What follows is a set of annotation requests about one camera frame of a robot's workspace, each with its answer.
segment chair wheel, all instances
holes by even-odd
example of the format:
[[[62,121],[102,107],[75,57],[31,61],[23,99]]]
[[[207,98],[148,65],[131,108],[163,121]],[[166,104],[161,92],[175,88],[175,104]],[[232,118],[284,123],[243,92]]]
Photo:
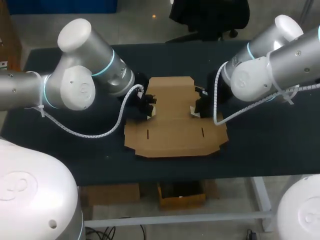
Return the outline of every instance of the chair wheel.
[[[236,30],[232,29],[232,30],[229,32],[229,37],[230,37],[231,39],[234,39],[234,38],[237,37],[237,36],[238,36],[238,32],[237,32]]]

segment black office chair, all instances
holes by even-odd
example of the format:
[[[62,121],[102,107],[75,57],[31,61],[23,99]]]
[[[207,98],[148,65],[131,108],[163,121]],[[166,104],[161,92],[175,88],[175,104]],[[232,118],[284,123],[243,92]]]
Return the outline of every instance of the black office chair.
[[[182,43],[194,40],[223,40],[223,33],[238,35],[236,29],[247,26],[250,18],[248,0],[174,0],[170,18],[188,26],[186,36],[167,41]]]

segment white cable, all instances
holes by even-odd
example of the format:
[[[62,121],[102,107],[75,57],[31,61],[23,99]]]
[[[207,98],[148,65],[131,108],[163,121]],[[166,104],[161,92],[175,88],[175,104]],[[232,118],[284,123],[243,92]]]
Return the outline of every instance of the white cable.
[[[281,95],[280,92],[275,92],[235,113],[233,113],[232,115],[228,116],[227,118],[221,120],[221,121],[217,121],[217,95],[218,95],[218,79],[219,79],[219,76],[220,76],[220,72],[222,70],[222,68],[224,67],[224,65],[227,64],[227,62],[225,62],[224,64],[222,64],[220,66],[220,68],[218,69],[217,73],[216,73],[216,76],[215,76],[215,80],[214,80],[214,92],[213,92],[213,122],[215,125],[221,125],[221,124],[224,124],[226,122],[228,122],[229,120],[235,118],[236,116],[240,115],[240,114],[243,114],[244,112],[250,110],[250,109],[253,109],[254,107],[260,105],[260,104],[263,104],[264,102],[272,99],[272,98],[275,98],[279,95]],[[300,91],[308,91],[308,90],[313,90],[313,89],[318,89],[320,88],[320,83],[318,84],[313,84],[313,85],[309,85],[309,86],[300,86],[300,87],[290,87],[288,89],[286,89],[284,92],[285,93],[296,93],[296,92],[300,92]]]
[[[60,128],[62,128],[63,130],[65,130],[66,132],[72,134],[72,135],[75,135],[77,137],[80,137],[80,138],[85,138],[85,139],[99,139],[99,138],[103,138],[105,136],[108,136],[110,135],[111,133],[113,133],[120,125],[121,123],[121,120],[122,120],[122,115],[124,113],[124,110],[125,110],[125,105],[127,103],[127,100],[128,98],[130,97],[131,93],[135,90],[139,88],[140,91],[143,93],[144,92],[144,86],[140,85],[140,84],[137,84],[137,85],[134,85],[132,88],[130,88],[130,90],[126,93],[124,99],[123,99],[123,102],[121,104],[121,107],[120,107],[120,112],[119,112],[119,117],[118,117],[118,120],[116,121],[116,124],[114,125],[113,128],[111,128],[109,131],[103,133],[103,134],[99,134],[99,135],[85,135],[85,134],[81,134],[81,133],[77,133],[75,131],[72,131],[70,130],[69,128],[67,128],[66,126],[62,125],[60,122],[58,122],[58,120],[56,120],[53,116],[51,116],[49,113],[44,112],[44,115],[50,119],[52,122],[54,122],[56,125],[58,125]]]
[[[40,84],[40,96],[39,96],[39,105],[36,108],[39,108],[39,112],[41,113],[41,117],[45,117],[45,111],[44,111],[44,103],[43,103],[43,95],[44,95],[44,83],[42,81],[42,77],[40,76],[39,73],[37,73],[36,71],[27,71],[27,73],[33,73],[37,76],[38,80],[41,81]]]

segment robotic arm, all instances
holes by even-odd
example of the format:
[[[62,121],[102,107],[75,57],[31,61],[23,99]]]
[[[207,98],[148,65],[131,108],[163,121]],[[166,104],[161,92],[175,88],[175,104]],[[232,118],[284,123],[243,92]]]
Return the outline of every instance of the robotic arm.
[[[53,73],[0,72],[0,111],[41,105],[81,111],[93,103],[97,86],[120,98],[135,84],[133,71],[87,20],[67,24],[57,43],[62,57]],[[144,78],[139,83],[146,87]]]

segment cardboard box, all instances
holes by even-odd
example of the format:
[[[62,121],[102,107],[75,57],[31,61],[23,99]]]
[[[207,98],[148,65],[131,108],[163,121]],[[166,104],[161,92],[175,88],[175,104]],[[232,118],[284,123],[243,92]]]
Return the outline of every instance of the cardboard box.
[[[137,202],[140,200],[139,184],[83,186],[80,199],[84,207]]]
[[[0,39],[0,62],[9,70],[20,71],[22,47],[5,0],[0,0]]]
[[[166,195],[166,189],[165,188],[177,188],[176,190],[179,192],[181,189],[179,188],[188,188],[188,192],[193,192],[192,194],[184,195],[181,193],[181,195],[175,195],[174,191],[172,192],[169,190],[169,194],[173,195]],[[157,185],[158,193],[159,193],[159,205],[162,210],[170,211],[170,210],[182,210],[182,209],[195,209],[203,206],[206,202],[206,194],[204,192],[204,188],[201,185],[200,182],[182,182],[182,183],[158,183]]]
[[[147,94],[157,99],[155,116],[144,122],[127,121],[124,145],[147,158],[205,156],[228,141],[225,124],[191,114],[199,98],[189,76],[152,77]]]

